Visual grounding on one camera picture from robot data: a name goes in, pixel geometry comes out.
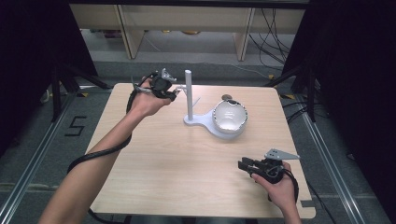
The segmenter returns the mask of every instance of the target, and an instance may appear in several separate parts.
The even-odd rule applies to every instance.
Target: gray floor
[[[102,33],[91,33],[89,30],[83,30],[81,33],[86,40],[100,79],[108,84],[129,82],[131,79],[140,78],[163,67],[166,67],[173,76],[180,77],[181,82],[184,69],[190,69],[193,72],[193,83],[206,85],[261,86],[268,82],[270,75],[280,76],[280,71],[276,69],[281,68],[281,64],[269,56],[260,57],[259,51],[251,41],[248,44],[246,59],[238,62],[231,34],[185,35],[177,31],[170,33],[148,31],[137,58],[129,60],[121,39],[104,38]],[[253,37],[261,43],[258,35],[254,34]],[[280,35],[279,38],[286,46],[290,46],[293,35]],[[280,56],[278,50],[267,48]],[[268,68],[262,65],[262,62],[274,68]],[[281,96],[292,94],[290,92],[292,81],[291,78],[276,87]],[[91,85],[80,79],[78,82],[80,85]],[[70,161],[84,153],[110,94],[110,91],[98,89],[88,89],[85,92],[88,95],[84,97],[83,95],[63,97],[64,100],[72,98],[71,105],[51,139],[45,157],[39,164],[18,208],[14,211],[10,223],[36,223],[50,195],[64,178]],[[297,103],[295,99],[286,97],[281,97],[280,100],[282,105]],[[299,109],[298,104],[285,107],[285,117]],[[325,108],[318,105],[315,111],[316,125],[324,143],[331,152],[334,165],[340,171],[365,223],[390,223],[359,167],[346,157],[347,147],[338,135]],[[76,120],[75,123],[84,126],[84,129],[80,136],[67,137],[68,133],[77,131],[70,128],[75,116],[85,117]],[[20,180],[41,140],[46,136],[46,131],[51,125],[50,119],[51,101],[35,111],[30,122],[19,135],[20,143],[9,148],[5,156],[0,159],[0,202],[3,203],[9,198],[13,186]],[[290,131],[297,151],[302,157],[301,163],[306,180],[314,187],[337,223],[358,223],[351,220],[346,202],[334,185],[317,143],[307,127],[304,115],[290,123]],[[304,220],[304,223],[332,223],[318,197],[313,193],[312,197],[317,215],[313,219]],[[103,217],[118,221],[123,219],[123,216]],[[96,223],[96,221],[87,216],[84,223]],[[283,223],[283,220],[263,219],[260,223]]]

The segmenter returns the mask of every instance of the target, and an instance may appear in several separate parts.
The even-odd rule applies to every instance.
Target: metal bracket
[[[265,158],[276,160],[276,161],[283,161],[283,160],[299,160],[299,155],[293,155],[288,152],[284,152],[278,149],[272,148],[264,155]]]
[[[142,87],[137,87],[137,88],[139,89],[139,91],[142,91],[142,92],[146,92],[146,93],[151,93],[152,92],[151,89],[146,89],[146,88],[142,88]]]
[[[165,68],[161,71],[161,78],[163,78],[163,79],[165,79],[165,80],[168,80],[168,81],[170,81],[170,82],[176,82],[176,81],[177,81],[177,79],[174,78],[174,77],[172,77],[172,76],[166,71]]]

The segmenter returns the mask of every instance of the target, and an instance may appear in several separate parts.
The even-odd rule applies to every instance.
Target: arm
[[[154,115],[170,103],[169,99],[159,99],[151,93],[138,93],[131,110],[88,153],[122,143],[143,118]],[[105,184],[119,153],[85,161],[70,171],[50,199],[39,223],[80,223]]]
[[[290,165],[283,162],[285,169],[291,171]],[[301,224],[300,215],[294,199],[294,186],[290,177],[283,175],[279,183],[271,184],[259,175],[252,174],[251,177],[268,192],[271,201],[280,208],[286,224]]]

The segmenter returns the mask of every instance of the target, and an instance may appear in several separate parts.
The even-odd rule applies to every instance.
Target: finger
[[[256,183],[263,186],[267,191],[273,186],[270,182],[259,175],[252,174],[251,177],[254,179],[254,181],[256,181]]]
[[[285,167],[285,169],[287,169],[287,170],[289,170],[291,172],[290,164],[288,164],[287,162],[283,161],[283,166]]]
[[[149,85],[150,81],[152,81],[152,79],[151,79],[151,78],[147,78],[147,79],[142,83],[141,87],[143,87],[143,88],[150,87],[150,85]]]
[[[171,99],[169,99],[169,98],[166,98],[166,99],[163,99],[163,105],[170,105],[171,104]]]

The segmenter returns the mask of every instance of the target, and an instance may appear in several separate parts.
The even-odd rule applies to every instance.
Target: stand base
[[[192,120],[189,120],[189,116],[186,115],[184,117],[184,123],[189,126],[204,126],[207,130],[215,135],[216,137],[231,140],[237,137],[241,133],[222,133],[221,131],[217,130],[215,125],[213,124],[212,119],[213,109],[207,112],[204,115],[192,115]]]

